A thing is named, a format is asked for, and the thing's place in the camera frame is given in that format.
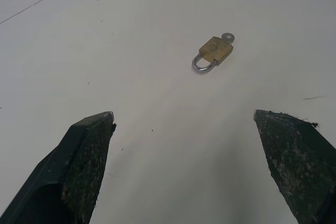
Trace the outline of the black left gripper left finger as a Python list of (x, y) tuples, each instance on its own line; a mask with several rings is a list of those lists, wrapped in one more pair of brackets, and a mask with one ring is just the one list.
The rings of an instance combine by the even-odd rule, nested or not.
[(115, 129), (111, 111), (73, 124), (36, 165), (1, 223), (89, 223)]

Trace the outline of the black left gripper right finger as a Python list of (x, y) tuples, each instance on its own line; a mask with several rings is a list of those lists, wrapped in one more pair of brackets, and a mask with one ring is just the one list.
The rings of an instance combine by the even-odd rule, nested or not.
[(335, 223), (335, 148), (311, 123), (256, 110), (273, 180), (298, 223)]

